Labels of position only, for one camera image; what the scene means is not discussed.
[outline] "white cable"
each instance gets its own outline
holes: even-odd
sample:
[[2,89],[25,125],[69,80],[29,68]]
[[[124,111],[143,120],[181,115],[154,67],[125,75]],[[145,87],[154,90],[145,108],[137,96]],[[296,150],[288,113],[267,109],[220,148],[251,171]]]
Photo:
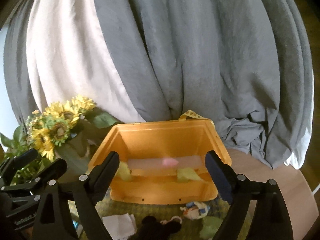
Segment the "white cable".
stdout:
[[319,185],[315,188],[315,190],[312,192],[312,194],[313,194],[313,195],[316,194],[319,189],[320,189],[320,183],[319,183]]

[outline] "stuffed toy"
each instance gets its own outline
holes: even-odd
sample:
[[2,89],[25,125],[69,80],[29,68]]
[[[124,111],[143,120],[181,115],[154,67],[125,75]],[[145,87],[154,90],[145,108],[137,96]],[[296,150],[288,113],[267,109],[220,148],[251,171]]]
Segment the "stuffed toy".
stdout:
[[171,234],[177,233],[181,229],[182,219],[177,217],[180,222],[173,217],[170,221],[157,222],[153,216],[147,216],[142,220],[142,228],[138,232],[137,240],[168,240]]
[[210,206],[203,202],[190,202],[186,204],[185,208],[180,208],[183,211],[183,216],[190,220],[201,219],[207,216]]

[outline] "wooden table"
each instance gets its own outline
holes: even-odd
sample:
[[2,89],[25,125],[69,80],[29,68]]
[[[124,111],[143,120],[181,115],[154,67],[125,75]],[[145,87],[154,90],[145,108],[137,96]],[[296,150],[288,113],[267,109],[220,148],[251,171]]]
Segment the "wooden table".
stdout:
[[[232,159],[232,168],[237,174],[244,174],[248,179],[260,182],[276,180],[289,211],[294,240],[302,240],[316,221],[319,212],[301,171],[284,164],[271,170],[251,155],[234,149],[228,149],[228,152]],[[254,213],[254,207],[255,203],[252,201],[249,208],[251,215]]]

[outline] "flower bouquet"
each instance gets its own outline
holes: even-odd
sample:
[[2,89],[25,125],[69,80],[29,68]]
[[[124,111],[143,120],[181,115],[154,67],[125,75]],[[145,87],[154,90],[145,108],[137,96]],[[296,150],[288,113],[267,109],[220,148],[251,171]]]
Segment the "flower bouquet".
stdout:
[[119,120],[96,106],[92,99],[78,95],[64,104],[50,104],[43,113],[36,110],[9,139],[0,134],[8,147],[4,157],[19,156],[34,148],[39,157],[19,170],[14,183],[24,183],[56,158],[66,160],[76,175],[84,174],[87,164]]

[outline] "pink object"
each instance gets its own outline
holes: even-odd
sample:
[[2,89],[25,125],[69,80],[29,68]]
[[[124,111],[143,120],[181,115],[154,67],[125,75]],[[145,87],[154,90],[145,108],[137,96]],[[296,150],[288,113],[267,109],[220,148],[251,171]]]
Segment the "pink object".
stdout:
[[165,167],[174,167],[178,165],[179,161],[173,159],[173,158],[163,158],[162,159],[162,165]]
[[176,158],[151,158],[151,159],[128,159],[129,170],[154,170],[167,168],[192,168],[199,169],[204,167],[199,155],[176,157]]

